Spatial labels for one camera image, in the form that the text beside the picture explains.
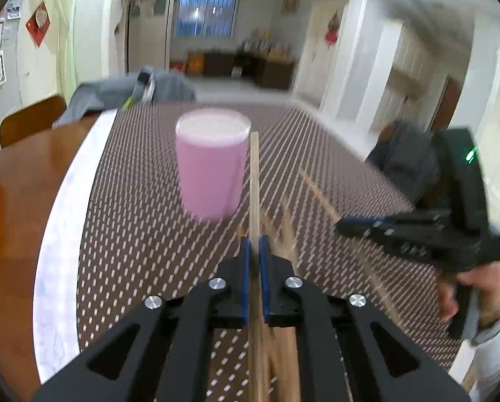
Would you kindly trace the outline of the person right hand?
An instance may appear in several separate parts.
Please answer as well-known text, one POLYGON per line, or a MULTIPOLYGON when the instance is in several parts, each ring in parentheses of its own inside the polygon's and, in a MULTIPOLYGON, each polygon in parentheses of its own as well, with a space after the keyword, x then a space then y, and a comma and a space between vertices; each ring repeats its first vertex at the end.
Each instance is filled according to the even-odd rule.
POLYGON ((445 274, 436 270, 436 287, 441 319, 453 318, 459 310, 455 285, 472 287, 480 295, 480 326, 488 328, 500 319, 500 261, 482 265, 467 272, 445 274))

